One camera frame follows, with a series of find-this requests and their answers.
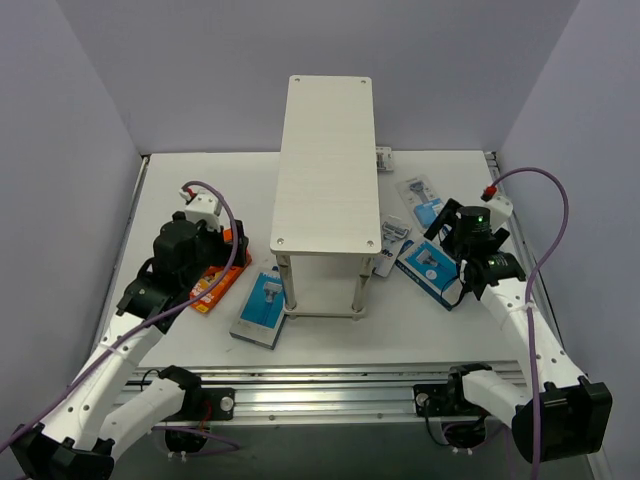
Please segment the Gillette SkinGuard blister pack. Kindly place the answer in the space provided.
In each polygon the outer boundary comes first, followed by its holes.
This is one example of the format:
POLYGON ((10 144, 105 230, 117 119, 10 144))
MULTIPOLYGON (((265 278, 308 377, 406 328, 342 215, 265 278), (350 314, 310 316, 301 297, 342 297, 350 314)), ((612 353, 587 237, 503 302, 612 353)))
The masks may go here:
POLYGON ((384 215, 381 218, 381 252, 376 258, 373 273, 386 278, 400 254, 404 243, 409 239, 412 227, 399 217, 384 215))

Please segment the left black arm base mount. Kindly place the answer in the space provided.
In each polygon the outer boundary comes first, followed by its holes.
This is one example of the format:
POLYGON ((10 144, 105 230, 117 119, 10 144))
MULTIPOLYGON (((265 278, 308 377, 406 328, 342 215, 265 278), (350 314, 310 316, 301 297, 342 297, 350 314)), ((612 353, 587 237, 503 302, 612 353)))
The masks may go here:
POLYGON ((195 394, 187 410, 178 415, 182 421, 206 423, 234 418, 236 391, 232 388, 204 388, 195 394))

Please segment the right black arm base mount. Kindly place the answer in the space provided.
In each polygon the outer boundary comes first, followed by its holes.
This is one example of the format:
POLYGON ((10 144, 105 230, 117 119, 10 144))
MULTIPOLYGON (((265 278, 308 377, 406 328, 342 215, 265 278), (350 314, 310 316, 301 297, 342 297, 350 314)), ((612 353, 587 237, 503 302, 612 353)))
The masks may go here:
POLYGON ((414 384, 412 390, 415 413, 422 418, 479 417, 485 413, 481 407, 455 400, 444 383, 414 384))

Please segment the clear blue-card razor blister pack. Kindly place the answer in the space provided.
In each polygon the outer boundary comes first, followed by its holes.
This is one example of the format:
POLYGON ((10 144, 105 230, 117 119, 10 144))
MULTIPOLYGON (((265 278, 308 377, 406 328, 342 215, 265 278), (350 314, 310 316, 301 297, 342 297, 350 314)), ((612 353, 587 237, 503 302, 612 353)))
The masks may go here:
POLYGON ((429 178, 420 174, 399 181, 395 187, 419 231, 425 233, 444 207, 429 178))

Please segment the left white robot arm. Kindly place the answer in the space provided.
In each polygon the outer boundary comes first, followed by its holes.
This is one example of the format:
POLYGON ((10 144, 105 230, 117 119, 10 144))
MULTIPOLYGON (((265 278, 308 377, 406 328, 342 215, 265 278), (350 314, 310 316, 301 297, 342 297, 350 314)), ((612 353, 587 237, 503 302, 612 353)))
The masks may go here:
POLYGON ((200 278, 213 266, 230 270, 245 263, 247 247, 239 220, 225 233, 215 217, 192 220, 174 213, 66 392, 8 440, 27 478, 107 479, 116 460, 157 423, 201 416, 201 378, 174 365, 126 404, 113 404, 141 360, 190 305, 200 278))

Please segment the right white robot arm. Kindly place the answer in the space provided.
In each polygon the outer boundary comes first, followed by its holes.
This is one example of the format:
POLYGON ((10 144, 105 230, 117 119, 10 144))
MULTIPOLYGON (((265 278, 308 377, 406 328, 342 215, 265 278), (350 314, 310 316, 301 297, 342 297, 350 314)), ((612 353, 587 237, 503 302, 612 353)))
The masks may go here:
POLYGON ((525 387, 503 379, 486 363, 451 369, 444 403, 455 412, 477 408, 510 428, 530 464, 600 450, 613 398, 591 382, 564 351, 531 297, 528 277, 516 257, 503 251, 509 233, 493 228, 495 209, 448 200, 425 238, 441 230, 441 248, 456 264, 464 291, 497 322, 516 355, 525 387))

